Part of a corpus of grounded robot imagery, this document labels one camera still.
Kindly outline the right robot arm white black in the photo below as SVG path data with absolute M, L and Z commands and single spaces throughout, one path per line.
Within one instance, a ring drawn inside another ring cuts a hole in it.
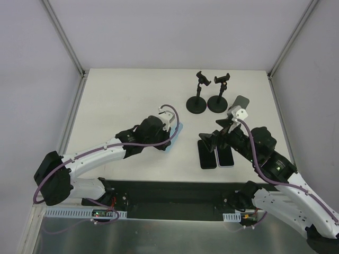
M 250 129 L 243 120 L 232 117 L 217 124 L 221 130 L 199 135 L 207 149 L 230 146 L 252 163 L 259 178 L 293 202 L 286 204 L 248 181 L 237 193 L 240 206 L 272 214 L 306 238 L 316 253 L 338 253 L 338 213 L 312 190 L 294 164 L 276 152 L 276 139 L 267 127 Z

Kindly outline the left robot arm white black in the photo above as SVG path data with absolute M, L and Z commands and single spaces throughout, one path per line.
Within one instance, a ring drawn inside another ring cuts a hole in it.
M 68 198 L 94 199 L 99 205 L 111 202 L 112 193 L 103 178 L 83 179 L 92 169 L 112 161 L 140 154 L 146 147 L 165 151 L 171 145 L 172 127 L 179 127 L 170 112 L 149 116 L 141 124 L 124 130 L 96 147 L 82 152 L 59 155 L 52 151 L 45 155 L 34 174 L 38 189 L 34 203 L 57 205 Z

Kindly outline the black phone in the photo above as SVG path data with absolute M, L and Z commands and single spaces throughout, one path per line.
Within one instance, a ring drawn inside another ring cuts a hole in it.
M 217 166 L 215 153 L 209 152 L 202 140 L 199 140 L 197 144 L 201 169 L 215 169 Z

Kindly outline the black round phone stand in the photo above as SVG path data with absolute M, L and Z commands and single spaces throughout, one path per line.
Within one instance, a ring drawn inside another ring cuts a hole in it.
M 207 108 L 206 100 L 200 97 L 202 90 L 201 85 L 209 86 L 211 84 L 211 81 L 209 81 L 207 77 L 202 74 L 202 71 L 198 71 L 196 77 L 198 78 L 197 93 L 195 96 L 190 97 L 186 101 L 186 109 L 190 113 L 201 114 Z

